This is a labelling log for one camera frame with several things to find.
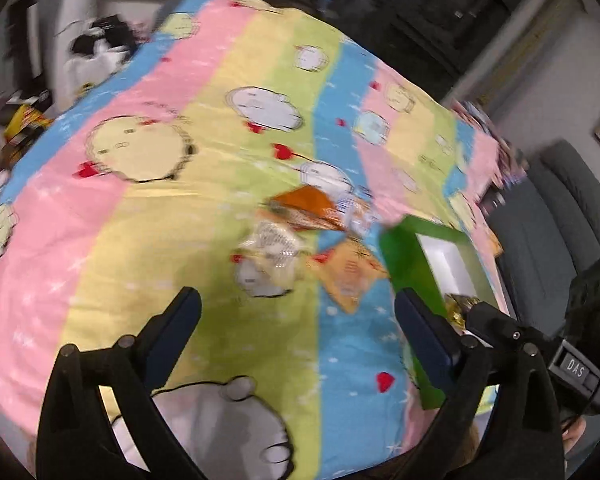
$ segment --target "packaging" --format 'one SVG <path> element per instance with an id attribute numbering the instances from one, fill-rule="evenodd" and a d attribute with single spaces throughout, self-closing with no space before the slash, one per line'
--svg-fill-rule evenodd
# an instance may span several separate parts
<path id="1" fill-rule="evenodd" d="M 344 312 L 355 314 L 376 280 L 388 278 L 382 263 L 360 241 L 347 238 L 307 259 L 307 267 Z"/>
<path id="2" fill-rule="evenodd" d="M 342 215 L 331 199 L 313 186 L 302 186 L 271 198 L 267 206 L 295 229 L 344 231 Z"/>
<path id="3" fill-rule="evenodd" d="M 296 280 L 298 258 L 304 243 L 291 225 L 261 212 L 256 215 L 251 235 L 239 249 L 270 279 L 270 284 L 291 290 Z"/>
<path id="4" fill-rule="evenodd" d="M 53 123 L 29 105 L 22 105 L 4 131 L 2 158 L 11 170 Z"/>
<path id="5" fill-rule="evenodd" d="M 234 262 L 235 281 L 252 298 L 278 298 L 290 291 L 271 283 L 270 277 L 251 258 L 238 254 Z"/>
<path id="6" fill-rule="evenodd" d="M 346 230 L 353 237 L 364 238 L 371 226 L 378 220 L 372 205 L 353 194 L 347 194 L 338 200 L 338 211 Z"/>

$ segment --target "red heart print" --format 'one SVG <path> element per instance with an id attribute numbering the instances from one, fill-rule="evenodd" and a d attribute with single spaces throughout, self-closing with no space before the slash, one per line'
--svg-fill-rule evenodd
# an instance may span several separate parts
<path id="1" fill-rule="evenodd" d="M 264 126 L 260 126 L 259 124 L 254 124 L 251 121 L 247 122 L 247 126 L 254 134 L 261 134 L 264 131 Z"/>
<path id="2" fill-rule="evenodd" d="M 376 375 L 376 383 L 378 383 L 378 391 L 384 394 L 395 383 L 395 377 L 387 372 L 380 372 Z"/>
<path id="3" fill-rule="evenodd" d="M 324 251 L 323 253 L 320 254 L 316 254 L 314 256 L 314 260 L 316 262 L 318 262 L 319 264 L 323 264 L 326 263 L 328 261 L 329 258 L 331 258 L 331 255 L 333 254 L 333 248 L 331 249 L 327 249 L 326 251 Z"/>
<path id="4" fill-rule="evenodd" d="M 295 155 L 294 152 L 288 146 L 284 144 L 272 144 L 273 148 L 276 150 L 276 159 L 277 160 L 289 160 L 292 156 Z"/>
<path id="5" fill-rule="evenodd" d="M 78 171 L 74 173 L 74 177 L 88 178 L 98 174 L 100 174 L 100 172 L 97 170 L 95 162 L 83 162 L 80 166 L 78 166 Z"/>

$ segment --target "pink stripe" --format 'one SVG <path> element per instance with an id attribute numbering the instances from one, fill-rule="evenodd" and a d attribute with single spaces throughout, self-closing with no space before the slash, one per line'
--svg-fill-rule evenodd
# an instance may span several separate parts
<path id="1" fill-rule="evenodd" d="M 475 129 L 474 154 L 466 169 L 464 195 L 471 202 L 478 202 L 494 180 L 500 177 L 498 168 L 498 141 L 481 130 Z"/>
<path id="2" fill-rule="evenodd" d="M 231 7 L 229 0 L 209 2 L 198 14 L 199 33 L 179 41 L 170 60 L 87 120 L 14 203 L 19 222 L 0 258 L 0 408 L 29 433 L 37 432 L 80 268 L 128 186 L 113 175 L 72 176 L 86 161 L 90 131 L 119 115 L 168 120 L 169 109 L 179 113 L 208 83 L 254 12 Z"/>
<path id="3" fill-rule="evenodd" d="M 422 409 L 420 392 L 413 383 L 410 382 L 408 390 L 409 401 L 404 410 L 404 423 L 406 427 L 400 450 L 401 453 L 406 453 L 420 443 L 438 414 L 438 410 Z"/>
<path id="4" fill-rule="evenodd" d="M 371 110 L 380 115 L 393 126 L 400 112 L 391 108 L 384 97 L 390 83 L 396 83 L 397 73 L 382 62 L 378 63 L 375 82 L 377 89 L 369 88 L 362 103 L 361 112 Z M 356 147 L 360 155 L 362 167 L 365 169 L 366 181 L 374 198 L 376 211 L 387 224 L 398 223 L 410 210 L 405 203 L 405 190 L 394 171 L 390 154 L 384 146 L 376 146 L 360 136 L 356 136 Z"/>

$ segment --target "colorful quilt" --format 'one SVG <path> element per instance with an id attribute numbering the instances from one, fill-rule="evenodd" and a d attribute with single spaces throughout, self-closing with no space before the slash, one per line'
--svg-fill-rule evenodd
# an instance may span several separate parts
<path id="1" fill-rule="evenodd" d="M 489 136 L 299 10 L 184 0 L 58 118 L 0 195 L 1 410 L 35 434 L 61 345 L 110 346 L 193 286 L 202 320 L 155 401 L 210 479 L 331 479 L 404 452 L 430 415 L 402 362 L 389 280 L 354 312 L 311 273 L 257 298 L 233 255 L 256 209 L 304 184 L 372 203 L 363 244 L 379 261 L 382 226 L 418 214 L 466 230 L 494 278 L 474 199 L 496 154 Z M 301 236 L 317 254 L 345 235 Z M 114 428 L 142 465 L 124 421 Z"/>

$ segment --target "white wall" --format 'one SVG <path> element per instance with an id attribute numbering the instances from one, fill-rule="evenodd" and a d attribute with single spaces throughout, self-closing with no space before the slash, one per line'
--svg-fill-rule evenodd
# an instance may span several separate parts
<path id="1" fill-rule="evenodd" d="M 600 13 L 574 15 L 556 43 L 491 115 L 500 133 L 526 153 L 567 139 L 600 181 Z"/>

